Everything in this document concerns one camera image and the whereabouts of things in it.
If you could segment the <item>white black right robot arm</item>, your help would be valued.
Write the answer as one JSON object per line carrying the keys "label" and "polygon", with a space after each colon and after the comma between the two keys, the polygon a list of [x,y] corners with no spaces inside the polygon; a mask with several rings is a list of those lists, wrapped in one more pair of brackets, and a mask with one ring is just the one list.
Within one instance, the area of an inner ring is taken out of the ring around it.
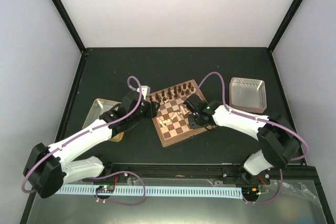
{"label": "white black right robot arm", "polygon": [[253,184],[267,169],[285,168],[300,148],[295,131],[281,114],[255,115],[219,101],[207,103],[195,94],[187,98],[184,105],[191,112],[188,121],[192,129],[222,126],[258,141],[260,150],[248,156],[234,175],[242,184]]}

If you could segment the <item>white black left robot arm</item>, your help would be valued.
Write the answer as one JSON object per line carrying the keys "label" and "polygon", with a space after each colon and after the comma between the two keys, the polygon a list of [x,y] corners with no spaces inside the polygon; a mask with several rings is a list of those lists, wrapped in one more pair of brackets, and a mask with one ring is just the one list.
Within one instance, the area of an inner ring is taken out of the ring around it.
{"label": "white black left robot arm", "polygon": [[[111,140],[133,128],[141,119],[157,116],[160,104],[146,101],[138,91],[130,91],[120,103],[104,111],[87,127],[76,134],[48,146],[35,145],[25,165],[22,191],[36,192],[41,198],[55,194],[63,185],[85,178],[108,181],[111,166],[96,156],[77,160],[77,157],[96,145]],[[31,190],[25,188],[30,183]]]}

